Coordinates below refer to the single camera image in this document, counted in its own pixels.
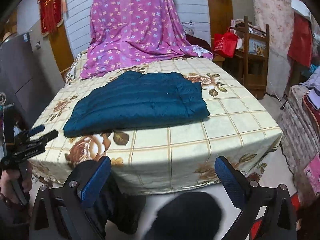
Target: red fabric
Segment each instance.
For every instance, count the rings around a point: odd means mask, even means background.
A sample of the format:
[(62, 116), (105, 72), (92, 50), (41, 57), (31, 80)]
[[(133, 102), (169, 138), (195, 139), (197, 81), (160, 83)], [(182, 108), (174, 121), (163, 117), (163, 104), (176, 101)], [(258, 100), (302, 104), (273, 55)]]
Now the red fabric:
[(38, 0), (40, 4), (41, 34), (54, 33), (63, 21), (61, 0)]
[(310, 68), (312, 54), (312, 34), (309, 21), (294, 13), (294, 30), (288, 56), (301, 65)]
[(304, 95), (302, 98), (302, 108), (308, 114), (313, 128), (317, 131), (317, 136), (320, 138), (320, 111), (313, 107), (313, 105), (309, 102), (307, 95)]
[[(300, 202), (299, 202), (299, 198), (298, 198), (298, 193), (296, 192), (295, 194), (293, 194), (293, 196), (291, 197), (291, 203), (295, 209), (295, 211), (297, 212), (298, 209), (300, 208)], [(250, 230), (250, 233), (249, 233), (249, 239), (250, 240), (253, 240), (257, 233), (258, 233), (258, 230), (261, 226), (261, 223), (262, 223), (262, 218), (258, 218), (255, 223), (252, 225), (252, 228)]]
[(213, 51), (222, 57), (233, 57), (237, 40), (238, 36), (229, 32), (229, 30), (225, 34), (215, 34)]

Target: folded jacket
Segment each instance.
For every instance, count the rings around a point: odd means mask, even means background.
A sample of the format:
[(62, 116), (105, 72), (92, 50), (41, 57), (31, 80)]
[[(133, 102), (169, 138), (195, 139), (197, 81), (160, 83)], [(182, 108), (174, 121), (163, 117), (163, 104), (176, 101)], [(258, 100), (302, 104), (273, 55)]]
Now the folded jacket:
[(200, 82), (175, 72), (127, 71), (81, 99), (63, 131), (65, 137), (77, 137), (108, 129), (181, 124), (209, 114)]

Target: cream checkered bedsheet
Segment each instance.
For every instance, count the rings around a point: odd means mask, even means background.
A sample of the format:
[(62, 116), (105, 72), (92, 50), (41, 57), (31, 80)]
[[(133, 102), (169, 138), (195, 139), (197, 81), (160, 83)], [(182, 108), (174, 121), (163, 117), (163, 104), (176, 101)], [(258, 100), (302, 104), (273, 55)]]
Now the cream checkered bedsheet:
[[(85, 60), (86, 54), (77, 63), (76, 76)], [(193, 82), (200, 81), (209, 117), (172, 127), (65, 138), (63, 127), (76, 103), (127, 70), (174, 71)], [(266, 153), (278, 147), (282, 136), (277, 123), (252, 94), (205, 58), (152, 62), (84, 81), (76, 78), (55, 96), (35, 126), (40, 124), (45, 125), (40, 135), (56, 129), (59, 136), (47, 144), (45, 153), (31, 159), (37, 176), (61, 184), (78, 162), (107, 155), (120, 189), (129, 194), (169, 193), (217, 183), (214, 161), (220, 155), (258, 180), (267, 166)]]

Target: red bag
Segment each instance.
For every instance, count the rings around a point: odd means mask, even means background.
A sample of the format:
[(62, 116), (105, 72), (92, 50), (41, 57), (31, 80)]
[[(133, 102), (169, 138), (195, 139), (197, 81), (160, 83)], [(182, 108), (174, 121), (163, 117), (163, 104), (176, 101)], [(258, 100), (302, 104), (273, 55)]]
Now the red bag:
[(213, 51), (218, 53), (222, 57), (233, 57), (238, 36), (229, 32), (229, 28), (225, 34), (214, 35)]

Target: red tassel banner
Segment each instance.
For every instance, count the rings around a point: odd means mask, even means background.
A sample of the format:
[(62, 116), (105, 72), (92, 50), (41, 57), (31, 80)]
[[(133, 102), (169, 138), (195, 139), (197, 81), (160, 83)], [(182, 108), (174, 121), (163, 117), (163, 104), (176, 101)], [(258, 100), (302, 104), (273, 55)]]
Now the red tassel banner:
[(55, 33), (63, 23), (62, 0), (38, 0), (40, 5), (41, 34)]

